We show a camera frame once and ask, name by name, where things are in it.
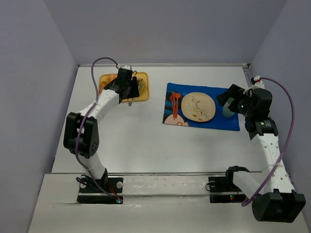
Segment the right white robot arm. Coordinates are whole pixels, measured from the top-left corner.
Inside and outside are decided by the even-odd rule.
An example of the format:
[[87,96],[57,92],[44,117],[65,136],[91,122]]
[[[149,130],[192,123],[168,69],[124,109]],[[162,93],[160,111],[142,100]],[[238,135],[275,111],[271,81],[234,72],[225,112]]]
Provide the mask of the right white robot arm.
[[303,194],[296,192],[286,172],[278,144],[278,130],[269,117],[272,93],[257,84],[245,90],[235,84],[217,96],[226,112],[241,114],[249,133],[254,153],[265,179],[258,183],[242,166],[230,166],[225,172],[225,184],[242,191],[251,204],[257,221],[292,223],[306,204]]

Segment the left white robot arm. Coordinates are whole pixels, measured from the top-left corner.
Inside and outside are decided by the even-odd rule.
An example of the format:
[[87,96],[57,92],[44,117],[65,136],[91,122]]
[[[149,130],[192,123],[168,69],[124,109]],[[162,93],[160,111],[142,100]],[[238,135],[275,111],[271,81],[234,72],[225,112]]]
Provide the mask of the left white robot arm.
[[119,68],[117,77],[104,87],[93,103],[78,113],[69,113],[66,118],[64,147],[75,155],[85,169],[86,184],[92,183],[105,194],[108,174],[97,154],[100,142],[98,124],[124,99],[136,97],[139,97],[139,88],[133,71]]

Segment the metal tongs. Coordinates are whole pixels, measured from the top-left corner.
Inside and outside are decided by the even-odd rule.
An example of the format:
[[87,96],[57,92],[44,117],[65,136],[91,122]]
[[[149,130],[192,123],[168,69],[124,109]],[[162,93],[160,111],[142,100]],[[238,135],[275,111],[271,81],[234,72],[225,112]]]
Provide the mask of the metal tongs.
[[129,98],[128,98],[128,106],[132,106],[132,103],[134,101],[134,98],[139,97],[139,88],[138,88],[138,81],[137,81],[137,71],[134,70],[133,71],[133,77],[131,80],[131,84],[130,84],[130,93],[129,93]]

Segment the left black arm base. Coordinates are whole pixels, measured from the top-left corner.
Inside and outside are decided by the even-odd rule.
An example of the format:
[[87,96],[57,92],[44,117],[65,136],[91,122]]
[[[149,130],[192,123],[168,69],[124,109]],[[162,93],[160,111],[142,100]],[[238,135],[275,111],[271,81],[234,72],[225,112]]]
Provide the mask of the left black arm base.
[[77,202],[79,204],[123,204],[123,177],[109,177],[104,193],[86,175],[76,177],[79,183]]

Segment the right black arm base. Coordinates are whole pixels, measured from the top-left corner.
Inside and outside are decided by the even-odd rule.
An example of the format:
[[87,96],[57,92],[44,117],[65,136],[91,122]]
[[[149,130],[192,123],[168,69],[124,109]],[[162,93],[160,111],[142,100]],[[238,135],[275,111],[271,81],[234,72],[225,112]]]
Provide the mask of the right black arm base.
[[225,176],[209,176],[205,188],[210,203],[242,203],[246,198],[239,188],[227,183]]

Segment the green cup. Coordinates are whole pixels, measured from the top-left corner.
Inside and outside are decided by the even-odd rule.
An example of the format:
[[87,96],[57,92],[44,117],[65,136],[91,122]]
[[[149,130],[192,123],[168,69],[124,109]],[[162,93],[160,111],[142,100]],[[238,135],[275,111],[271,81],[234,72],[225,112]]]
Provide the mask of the green cup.
[[235,115],[235,113],[229,109],[233,100],[233,98],[229,98],[223,106],[222,114],[226,118],[231,118]]

